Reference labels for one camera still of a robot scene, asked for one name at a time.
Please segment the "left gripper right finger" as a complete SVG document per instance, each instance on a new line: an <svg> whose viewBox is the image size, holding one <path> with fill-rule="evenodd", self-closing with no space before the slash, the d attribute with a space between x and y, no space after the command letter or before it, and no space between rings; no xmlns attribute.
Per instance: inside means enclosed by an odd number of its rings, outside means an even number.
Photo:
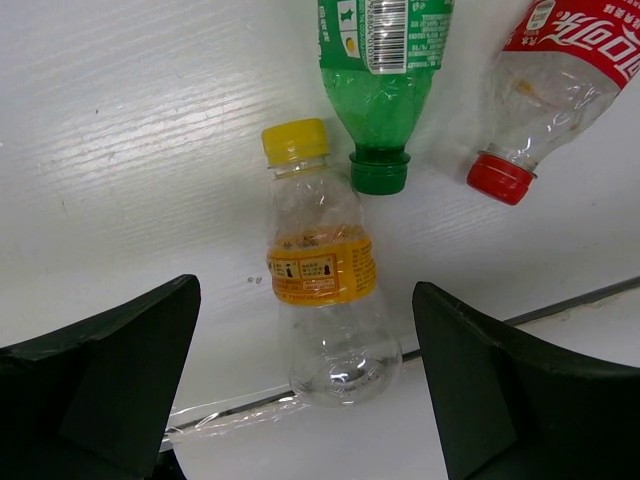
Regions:
<svg viewBox="0 0 640 480"><path fill-rule="evenodd" d="M635 479L639 371L418 283L414 322L451 479Z"/></svg>

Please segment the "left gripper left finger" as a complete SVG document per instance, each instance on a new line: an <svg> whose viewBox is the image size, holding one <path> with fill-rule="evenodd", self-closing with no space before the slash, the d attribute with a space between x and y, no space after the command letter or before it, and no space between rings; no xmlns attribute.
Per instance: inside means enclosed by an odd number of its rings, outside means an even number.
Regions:
<svg viewBox="0 0 640 480"><path fill-rule="evenodd" d="M153 472L201 305L181 275L123 305L1 350L4 479Z"/></svg>

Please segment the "small bottle yellow cap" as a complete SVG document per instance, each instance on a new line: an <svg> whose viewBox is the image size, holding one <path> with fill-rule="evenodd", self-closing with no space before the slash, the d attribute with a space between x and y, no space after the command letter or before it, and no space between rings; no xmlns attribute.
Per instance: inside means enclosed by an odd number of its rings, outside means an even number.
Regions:
<svg viewBox="0 0 640 480"><path fill-rule="evenodd" d="M269 127L261 140L274 175L266 264L290 387L316 406L362 404L392 384L402 352L360 199L329 164L322 120Z"/></svg>

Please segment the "green plastic bottle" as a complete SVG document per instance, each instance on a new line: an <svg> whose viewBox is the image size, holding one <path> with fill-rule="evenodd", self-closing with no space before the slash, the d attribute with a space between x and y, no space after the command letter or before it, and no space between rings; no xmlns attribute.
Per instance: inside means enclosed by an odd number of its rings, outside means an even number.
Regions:
<svg viewBox="0 0 640 480"><path fill-rule="evenodd" d="M442 66L453 10L443 0L318 2L322 81L355 145L351 180L358 192L404 189L405 147Z"/></svg>

